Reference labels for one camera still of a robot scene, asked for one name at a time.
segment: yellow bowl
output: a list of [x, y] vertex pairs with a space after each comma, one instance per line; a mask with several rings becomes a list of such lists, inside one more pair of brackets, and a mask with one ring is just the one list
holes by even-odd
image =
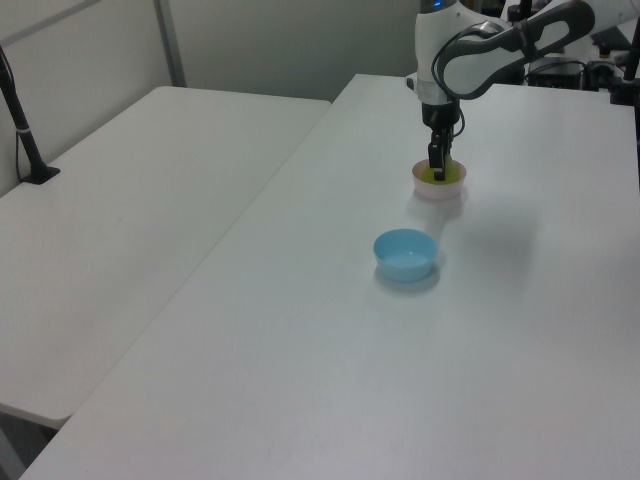
[[420, 180], [424, 169], [429, 166], [429, 160], [422, 160], [413, 166], [413, 183], [416, 188], [416, 193], [421, 197], [429, 200], [448, 200], [457, 195], [460, 195], [462, 191], [462, 184], [467, 176], [467, 169], [459, 162], [453, 161], [458, 173], [460, 174], [460, 180], [450, 184], [428, 183]]

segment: tabletop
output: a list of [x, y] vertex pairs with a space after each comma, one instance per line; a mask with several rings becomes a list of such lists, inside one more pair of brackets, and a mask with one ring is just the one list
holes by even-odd
[[[636, 480], [633, 110], [463, 109], [463, 195], [426, 202], [419, 101], [356, 76], [24, 479]], [[405, 227], [441, 254], [402, 286], [372, 245]]]
[[0, 199], [0, 411], [59, 428], [328, 105], [159, 88]]

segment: white wall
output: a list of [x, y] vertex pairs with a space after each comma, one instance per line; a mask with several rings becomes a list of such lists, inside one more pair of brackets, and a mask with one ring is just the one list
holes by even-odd
[[418, 0], [171, 0], [187, 85], [333, 101], [415, 71]]
[[[153, 0], [102, 0], [5, 53], [47, 163], [153, 88], [170, 84]], [[0, 195], [17, 184], [14, 142], [0, 100]], [[21, 157], [24, 174], [23, 151]]]
[[82, 3], [83, 0], [0, 0], [0, 39]]

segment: black cable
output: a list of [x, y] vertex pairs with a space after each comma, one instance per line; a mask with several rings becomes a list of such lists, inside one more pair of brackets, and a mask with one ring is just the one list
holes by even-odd
[[14, 86], [16, 86], [16, 81], [15, 78], [13, 77], [13, 70], [11, 70], [11, 64], [9, 63], [9, 59], [7, 58], [7, 56], [4, 53], [4, 50], [2, 49], [2, 46], [0, 45], [0, 59], [2, 59], [2, 62], [4, 63], [4, 65], [7, 67], [7, 71], [9, 72], [9, 77], [11, 77], [11, 84]]
[[550, 63], [549, 65], [543, 65], [541, 67], [534, 68], [533, 70], [531, 70], [529, 73], [527, 73], [524, 76], [524, 81], [529, 83], [528, 80], [529, 80], [529, 77], [531, 75], [535, 75], [536, 73], [544, 72], [545, 70], [550, 70], [550, 69], [555, 68], [555, 67], [560, 67], [562, 65], [580, 65], [580, 66], [582, 66], [582, 71], [580, 72], [580, 76], [582, 76], [584, 74], [584, 71], [587, 68], [587, 64], [584, 63], [584, 62], [581, 62], [580, 60], [567, 60], [566, 62]]
[[[9, 63], [9, 59], [5, 55], [4, 50], [2, 49], [2, 46], [0, 46], [0, 60], [2, 61], [2, 63], [4, 63], [4, 66], [6, 67], [7, 72], [9, 72], [9, 77], [11, 78], [11, 84], [15, 89], [16, 80], [15, 80], [15, 77], [13, 76], [13, 70], [11, 70], [11, 64]], [[22, 180], [22, 176], [20, 175], [19, 159], [20, 159], [20, 135], [16, 130], [16, 175], [18, 176], [18, 182], [22, 183], [23, 180]]]
[[438, 59], [440, 58], [440, 55], [442, 55], [442, 52], [444, 52], [444, 50], [451, 45], [453, 42], [455, 42], [456, 40], [461, 39], [462, 37], [466, 37], [467, 35], [469, 35], [471, 33], [471, 30], [474, 27], [477, 27], [479, 25], [482, 25], [481, 23], [477, 23], [475, 25], [472, 25], [469, 28], [464, 29], [462, 32], [458, 32], [457, 34], [455, 34], [453, 37], [451, 37], [447, 43], [445, 43], [442, 48], [438, 51], [438, 53], [436, 53], [436, 56], [433, 57], [433, 62], [431, 62], [431, 76], [433, 77], [433, 80], [436, 82], [436, 85], [438, 85], [438, 87], [440, 87], [440, 89], [442, 89], [442, 91], [444, 91], [449, 97], [451, 98], [456, 98], [455, 94], [449, 90], [449, 88], [447, 88], [447, 86], [438, 78], [438, 76], [436, 75], [436, 63], [438, 62]]
[[462, 112], [462, 109], [460, 109], [460, 120], [462, 120], [462, 125], [460, 126], [460, 130], [458, 131], [458, 133], [453, 135], [453, 138], [456, 138], [462, 135], [462, 132], [464, 132], [464, 127], [467, 126], [467, 123], [464, 120], [464, 113]]
[[18, 182], [22, 183], [22, 177], [20, 176], [20, 164], [18, 163], [18, 154], [20, 152], [20, 135], [16, 132], [16, 174], [18, 175]]

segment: floor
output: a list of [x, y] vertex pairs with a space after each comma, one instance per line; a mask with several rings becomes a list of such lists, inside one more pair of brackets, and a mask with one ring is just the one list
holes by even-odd
[[55, 430], [0, 413], [0, 480], [18, 480]]

